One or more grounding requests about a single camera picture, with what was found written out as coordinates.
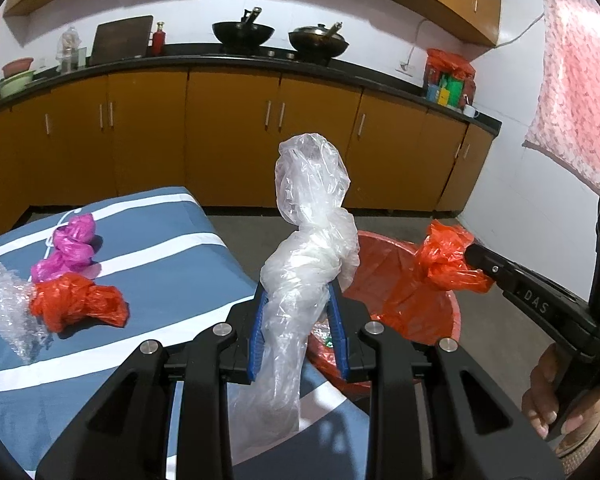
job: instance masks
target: blue gripper pad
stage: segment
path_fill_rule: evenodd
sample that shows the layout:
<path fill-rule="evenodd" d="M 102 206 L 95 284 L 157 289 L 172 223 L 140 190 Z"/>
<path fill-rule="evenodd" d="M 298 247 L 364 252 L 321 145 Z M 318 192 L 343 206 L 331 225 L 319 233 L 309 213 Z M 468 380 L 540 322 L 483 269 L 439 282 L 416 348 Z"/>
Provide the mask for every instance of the blue gripper pad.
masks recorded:
<path fill-rule="evenodd" d="M 260 367 L 262 366 L 262 353 L 264 352 L 264 336 L 262 335 L 262 313 L 264 306 L 269 301 L 266 292 L 263 291 L 256 313 L 256 319 L 253 322 L 253 329 L 249 338 L 249 361 L 247 364 L 247 376 L 251 382 L 256 379 Z"/>
<path fill-rule="evenodd" d="M 336 357 L 336 366 L 346 381 L 349 376 L 349 346 L 345 336 L 342 318 L 340 317 L 340 307 L 333 285 L 329 285 L 330 299 L 327 303 L 327 317 L 329 318 L 329 328 L 331 330 L 331 343 Z"/>

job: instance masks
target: black countertop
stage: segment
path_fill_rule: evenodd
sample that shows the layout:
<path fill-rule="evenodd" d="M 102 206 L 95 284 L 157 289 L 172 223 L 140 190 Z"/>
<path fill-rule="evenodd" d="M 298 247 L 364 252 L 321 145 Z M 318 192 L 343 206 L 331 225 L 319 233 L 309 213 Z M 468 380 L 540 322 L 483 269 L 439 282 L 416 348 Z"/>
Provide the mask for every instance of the black countertop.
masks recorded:
<path fill-rule="evenodd" d="M 290 55 L 296 57 L 289 59 L 288 56 Z M 422 88 L 400 78 L 338 59 L 332 59 L 325 64 L 324 62 L 298 60 L 297 56 L 298 53 L 293 50 L 280 48 L 261 47 L 256 53 L 247 55 L 226 53 L 219 43 L 166 44 L 164 46 L 164 55 L 160 57 L 127 59 L 114 63 L 88 66 L 77 72 L 65 75 L 59 75 L 55 68 L 40 72 L 35 75 L 33 84 L 28 88 L 7 98 L 0 99 L 0 110 L 26 100 L 35 93 L 49 90 L 55 86 L 111 72 L 158 68 L 162 66 L 219 66 L 293 73 L 351 86 L 359 86 L 364 89 L 383 92 L 412 101 L 463 123 L 476 124 L 494 137 L 500 133 L 500 127 L 502 126 L 500 121 L 485 114 L 480 114 L 477 118 L 471 119 L 452 108 L 429 102 L 421 96 Z"/>

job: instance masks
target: pink plastic bag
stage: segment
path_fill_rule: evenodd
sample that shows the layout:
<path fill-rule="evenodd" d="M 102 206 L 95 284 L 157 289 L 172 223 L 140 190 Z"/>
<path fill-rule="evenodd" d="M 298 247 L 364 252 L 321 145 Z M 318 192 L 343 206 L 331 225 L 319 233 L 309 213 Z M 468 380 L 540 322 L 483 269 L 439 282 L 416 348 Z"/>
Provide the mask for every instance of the pink plastic bag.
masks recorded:
<path fill-rule="evenodd" d="M 33 282 L 49 282 L 66 272 L 80 273 L 89 267 L 94 255 L 89 243 L 95 232 L 96 222 L 91 213 L 76 216 L 67 225 L 56 229 L 52 237 L 56 250 L 31 267 Z"/>

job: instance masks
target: white mug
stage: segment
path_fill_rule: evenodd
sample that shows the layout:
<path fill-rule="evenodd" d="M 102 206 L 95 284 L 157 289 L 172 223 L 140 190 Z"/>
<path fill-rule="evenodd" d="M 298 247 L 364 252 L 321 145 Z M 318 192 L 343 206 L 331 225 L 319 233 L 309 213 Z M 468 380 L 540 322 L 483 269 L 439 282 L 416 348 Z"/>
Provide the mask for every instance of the white mug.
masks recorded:
<path fill-rule="evenodd" d="M 462 113 L 467 117 L 471 117 L 472 119 L 480 115 L 480 112 L 471 105 L 465 105 L 464 109 L 462 110 Z"/>

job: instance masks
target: black wok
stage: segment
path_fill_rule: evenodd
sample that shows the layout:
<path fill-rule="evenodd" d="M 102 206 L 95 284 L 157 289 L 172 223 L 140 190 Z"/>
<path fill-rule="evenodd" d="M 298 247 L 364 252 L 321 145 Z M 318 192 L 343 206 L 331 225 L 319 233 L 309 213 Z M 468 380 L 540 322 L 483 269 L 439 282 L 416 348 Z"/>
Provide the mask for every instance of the black wok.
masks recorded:
<path fill-rule="evenodd" d="M 262 12 L 260 7 L 244 11 L 240 22 L 219 22 L 213 24 L 214 35 L 220 43 L 238 50 L 253 50 L 267 41 L 274 29 L 253 23 Z"/>

